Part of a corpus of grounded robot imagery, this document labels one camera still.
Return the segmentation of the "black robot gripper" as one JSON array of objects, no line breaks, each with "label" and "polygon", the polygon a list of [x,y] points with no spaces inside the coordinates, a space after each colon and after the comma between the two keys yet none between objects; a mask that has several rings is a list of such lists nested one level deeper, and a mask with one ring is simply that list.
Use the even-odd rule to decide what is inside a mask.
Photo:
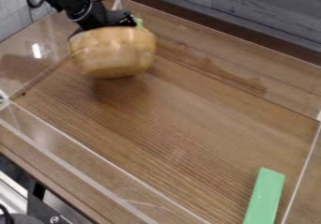
[{"label": "black robot gripper", "polygon": [[136,21],[128,9],[107,9],[103,0],[45,0],[77,25],[72,35],[103,27],[135,27]]}]

